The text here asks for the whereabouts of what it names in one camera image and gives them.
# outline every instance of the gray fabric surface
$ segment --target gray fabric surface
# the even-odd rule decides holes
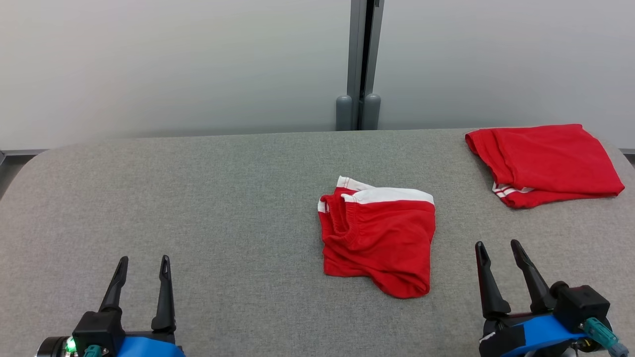
[[[96,309],[118,259],[125,329],[150,327],[162,254],[187,356],[478,356],[483,240],[515,312],[530,298],[509,241],[551,284],[590,284],[635,349],[635,170],[617,198],[511,210],[466,130],[152,138],[45,152],[0,201],[0,352],[30,356]],[[316,205],[338,175],[434,195],[429,295],[397,300],[322,270]]]

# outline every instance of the folded garment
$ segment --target folded garment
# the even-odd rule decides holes
[[[324,273],[369,276],[394,297],[430,290],[434,200],[414,189],[373,187],[340,177],[317,206],[324,241]]]
[[[482,129],[465,141],[490,167],[492,191],[512,208],[617,196],[624,189],[602,144],[580,124]]]

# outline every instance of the white wall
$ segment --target white wall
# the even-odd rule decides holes
[[[4,0],[0,149],[333,130],[350,1]]]
[[[582,123],[635,148],[632,0],[385,0],[379,127]]]

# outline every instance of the red shorts with white trim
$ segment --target red shorts with white trim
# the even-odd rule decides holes
[[[414,189],[373,187],[340,177],[318,203],[324,273],[369,276],[394,297],[430,291],[432,195]]]

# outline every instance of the white partition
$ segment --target white partition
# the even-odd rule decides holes
[[[380,129],[582,123],[635,149],[635,2],[385,0]]]
[[[0,149],[335,129],[351,2],[0,6]]]

